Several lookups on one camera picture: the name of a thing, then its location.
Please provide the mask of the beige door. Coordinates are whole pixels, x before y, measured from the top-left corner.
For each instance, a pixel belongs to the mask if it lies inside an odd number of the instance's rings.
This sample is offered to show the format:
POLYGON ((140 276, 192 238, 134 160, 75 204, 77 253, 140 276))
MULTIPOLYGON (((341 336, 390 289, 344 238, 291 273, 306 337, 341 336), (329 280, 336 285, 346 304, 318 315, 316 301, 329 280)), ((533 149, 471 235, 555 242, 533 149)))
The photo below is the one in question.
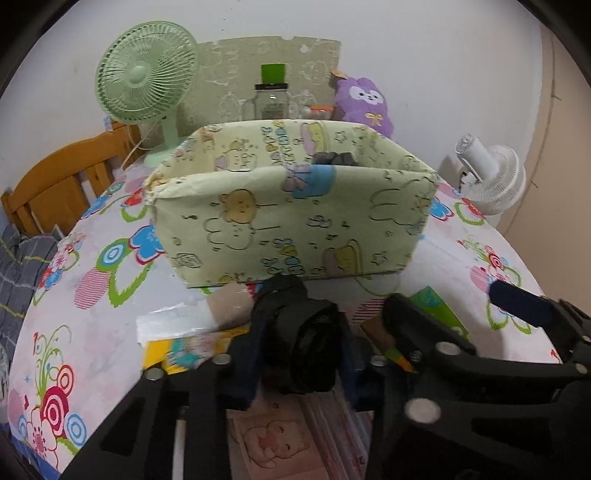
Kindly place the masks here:
POLYGON ((590 86, 541 28, 540 105, 526 157, 529 184, 501 233, 547 296, 590 310, 590 86))

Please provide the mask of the white beige sock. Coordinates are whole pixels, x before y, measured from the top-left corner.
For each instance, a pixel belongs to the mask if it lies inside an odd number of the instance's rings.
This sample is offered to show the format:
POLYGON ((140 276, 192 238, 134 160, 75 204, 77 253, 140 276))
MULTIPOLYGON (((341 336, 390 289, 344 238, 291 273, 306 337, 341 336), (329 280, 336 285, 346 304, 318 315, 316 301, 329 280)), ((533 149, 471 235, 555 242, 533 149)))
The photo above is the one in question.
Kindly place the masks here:
POLYGON ((253 299, 243 284, 229 283, 204 299, 191 300, 138 316, 137 341, 140 345, 228 330, 249 322, 253 299))

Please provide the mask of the floral tablecloth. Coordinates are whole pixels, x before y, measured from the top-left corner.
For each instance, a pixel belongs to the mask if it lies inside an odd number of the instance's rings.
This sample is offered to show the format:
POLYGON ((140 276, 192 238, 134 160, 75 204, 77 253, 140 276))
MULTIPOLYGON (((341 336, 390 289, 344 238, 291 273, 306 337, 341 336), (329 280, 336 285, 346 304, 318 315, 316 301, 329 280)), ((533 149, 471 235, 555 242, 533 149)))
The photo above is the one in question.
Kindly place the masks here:
MULTIPOLYGON (((56 479, 136 382, 144 351, 136 319, 204 299, 229 282, 188 288, 165 257, 142 202, 147 169, 134 166, 63 239, 43 271, 2 385, 1 425, 13 447, 44 479, 56 479)), ((392 293, 431 286, 486 356, 556 363, 545 333, 488 303, 487 287, 505 280, 540 288, 509 243, 449 185, 434 197, 410 264, 401 272, 321 279, 311 294, 356 310, 392 293)))

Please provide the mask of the purple bunny plush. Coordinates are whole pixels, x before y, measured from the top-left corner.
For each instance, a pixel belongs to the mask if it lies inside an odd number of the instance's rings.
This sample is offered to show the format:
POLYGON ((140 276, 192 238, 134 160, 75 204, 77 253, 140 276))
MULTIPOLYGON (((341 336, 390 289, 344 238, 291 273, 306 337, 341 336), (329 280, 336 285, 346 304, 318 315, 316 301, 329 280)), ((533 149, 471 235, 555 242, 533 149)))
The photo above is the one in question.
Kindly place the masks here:
POLYGON ((394 134, 386 98, 369 78, 348 77, 335 81, 332 118, 367 125, 387 138, 394 134))

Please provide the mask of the green desk fan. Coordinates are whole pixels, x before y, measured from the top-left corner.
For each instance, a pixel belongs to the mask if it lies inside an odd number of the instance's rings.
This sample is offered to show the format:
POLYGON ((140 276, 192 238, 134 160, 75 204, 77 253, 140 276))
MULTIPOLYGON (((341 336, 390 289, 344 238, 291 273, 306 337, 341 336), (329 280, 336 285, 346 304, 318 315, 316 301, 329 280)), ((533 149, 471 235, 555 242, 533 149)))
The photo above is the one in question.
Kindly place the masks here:
POLYGON ((176 112, 197 69, 197 41, 169 21, 131 27, 99 61, 95 95, 103 111, 120 123, 162 128, 163 142, 146 154, 146 166, 157 167, 179 145, 176 112))

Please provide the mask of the grey sock pair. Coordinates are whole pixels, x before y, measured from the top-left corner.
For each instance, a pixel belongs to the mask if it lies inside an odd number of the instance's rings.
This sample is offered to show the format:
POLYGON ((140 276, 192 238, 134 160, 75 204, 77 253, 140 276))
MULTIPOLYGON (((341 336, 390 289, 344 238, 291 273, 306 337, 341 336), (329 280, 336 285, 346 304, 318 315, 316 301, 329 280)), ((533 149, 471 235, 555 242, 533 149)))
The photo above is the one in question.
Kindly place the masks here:
POLYGON ((358 166, 351 152, 318 152, 312 162, 315 165, 358 166))

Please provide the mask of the white standing fan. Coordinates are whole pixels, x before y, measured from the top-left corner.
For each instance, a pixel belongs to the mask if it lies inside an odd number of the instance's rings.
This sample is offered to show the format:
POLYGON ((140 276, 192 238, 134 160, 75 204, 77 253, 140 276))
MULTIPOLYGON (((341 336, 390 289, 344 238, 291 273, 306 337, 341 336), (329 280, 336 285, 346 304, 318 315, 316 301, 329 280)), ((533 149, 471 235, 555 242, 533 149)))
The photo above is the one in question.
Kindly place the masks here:
POLYGON ((439 174, 485 216, 511 209, 527 186, 524 165, 506 145, 485 146, 472 134, 464 135, 439 168, 439 174))

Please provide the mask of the green cup on jar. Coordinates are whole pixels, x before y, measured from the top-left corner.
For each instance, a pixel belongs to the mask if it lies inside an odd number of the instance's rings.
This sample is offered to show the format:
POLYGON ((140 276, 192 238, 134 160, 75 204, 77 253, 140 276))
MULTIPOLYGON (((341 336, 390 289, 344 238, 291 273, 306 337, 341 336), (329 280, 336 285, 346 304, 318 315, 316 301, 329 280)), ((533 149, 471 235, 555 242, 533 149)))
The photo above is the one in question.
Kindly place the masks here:
POLYGON ((260 66, 260 83, 263 85, 277 85, 284 82, 286 82, 286 65, 273 63, 260 66))

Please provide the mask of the yellow cartoon fabric box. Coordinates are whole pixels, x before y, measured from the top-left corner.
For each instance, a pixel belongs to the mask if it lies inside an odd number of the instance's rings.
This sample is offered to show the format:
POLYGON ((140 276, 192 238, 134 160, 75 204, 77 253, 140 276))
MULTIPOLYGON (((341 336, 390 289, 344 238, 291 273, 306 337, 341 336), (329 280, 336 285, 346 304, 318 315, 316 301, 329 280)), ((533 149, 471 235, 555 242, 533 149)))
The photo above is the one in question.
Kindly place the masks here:
POLYGON ((144 184, 155 233, 189 287, 403 270, 435 170, 358 123, 259 120, 189 135, 144 184), (315 165, 351 152, 358 166, 315 165))

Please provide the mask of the yellow cartoon tissue pack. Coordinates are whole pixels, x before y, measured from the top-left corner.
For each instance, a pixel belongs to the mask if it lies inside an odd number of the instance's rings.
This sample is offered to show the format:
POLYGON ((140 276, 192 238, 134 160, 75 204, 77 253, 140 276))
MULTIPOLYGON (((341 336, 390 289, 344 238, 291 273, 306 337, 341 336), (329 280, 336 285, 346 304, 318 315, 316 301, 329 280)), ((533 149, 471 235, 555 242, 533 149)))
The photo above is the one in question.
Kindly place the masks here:
POLYGON ((214 355, 225 354, 233 338, 249 332, 249 324, 189 337, 151 341, 142 368, 160 364, 169 375, 198 368, 214 355))

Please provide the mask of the black sock pair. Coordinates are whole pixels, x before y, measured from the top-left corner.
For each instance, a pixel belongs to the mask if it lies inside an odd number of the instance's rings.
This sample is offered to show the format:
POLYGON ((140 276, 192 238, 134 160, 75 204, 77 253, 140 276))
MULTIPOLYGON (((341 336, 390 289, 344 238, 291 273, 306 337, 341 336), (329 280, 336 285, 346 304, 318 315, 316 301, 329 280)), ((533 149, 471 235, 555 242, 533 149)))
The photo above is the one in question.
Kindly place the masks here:
POLYGON ((349 324, 339 306, 308 296, 300 278, 263 282, 252 310, 263 389, 281 395, 328 392, 346 358, 349 324))

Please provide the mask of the clear plastic mask pack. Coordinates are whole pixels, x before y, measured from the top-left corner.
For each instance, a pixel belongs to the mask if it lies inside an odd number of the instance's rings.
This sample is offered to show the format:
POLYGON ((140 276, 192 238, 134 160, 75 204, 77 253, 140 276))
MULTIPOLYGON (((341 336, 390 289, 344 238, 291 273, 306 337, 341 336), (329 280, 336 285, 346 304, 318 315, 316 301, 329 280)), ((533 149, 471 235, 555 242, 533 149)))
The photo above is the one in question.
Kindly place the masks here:
POLYGON ((365 478, 373 412, 356 412, 341 388, 301 396, 298 402, 329 478, 365 478))

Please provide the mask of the green tissue pack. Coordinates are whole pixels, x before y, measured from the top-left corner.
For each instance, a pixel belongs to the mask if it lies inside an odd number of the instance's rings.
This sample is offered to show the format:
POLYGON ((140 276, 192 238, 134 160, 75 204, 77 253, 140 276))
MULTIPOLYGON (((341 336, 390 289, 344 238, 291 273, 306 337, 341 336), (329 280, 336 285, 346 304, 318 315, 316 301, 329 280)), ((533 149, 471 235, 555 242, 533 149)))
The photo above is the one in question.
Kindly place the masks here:
MULTIPOLYGON (((466 326, 431 286, 426 286, 411 295, 409 300, 464 340, 470 340, 466 326)), ((353 321, 359 326, 359 334, 367 338, 377 351, 405 371, 415 373, 412 364, 394 347, 394 337, 386 332, 382 324, 381 309, 384 303, 384 298, 374 298, 363 303, 353 315, 353 321)))

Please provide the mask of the pink wet wipes pack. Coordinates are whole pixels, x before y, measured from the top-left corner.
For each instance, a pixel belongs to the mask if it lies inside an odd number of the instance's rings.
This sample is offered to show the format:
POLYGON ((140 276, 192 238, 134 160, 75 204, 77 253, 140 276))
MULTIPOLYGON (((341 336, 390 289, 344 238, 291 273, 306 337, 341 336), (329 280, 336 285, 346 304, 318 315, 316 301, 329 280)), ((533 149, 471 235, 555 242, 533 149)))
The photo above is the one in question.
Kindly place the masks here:
POLYGON ((329 477, 297 397, 259 396, 226 416, 233 479, 329 477))

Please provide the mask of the green patterned cardboard panel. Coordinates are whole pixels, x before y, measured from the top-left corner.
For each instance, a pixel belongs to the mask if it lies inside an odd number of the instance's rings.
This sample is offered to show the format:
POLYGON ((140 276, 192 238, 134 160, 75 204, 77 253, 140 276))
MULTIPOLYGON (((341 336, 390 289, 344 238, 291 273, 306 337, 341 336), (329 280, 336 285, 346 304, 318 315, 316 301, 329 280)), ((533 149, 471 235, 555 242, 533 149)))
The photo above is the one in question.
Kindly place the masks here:
POLYGON ((331 105, 332 72, 339 66, 341 42, 280 36, 240 37, 197 45, 198 71, 177 111, 181 136, 212 124, 240 121, 243 107, 262 82, 262 67, 286 68, 290 117, 307 105, 331 105))

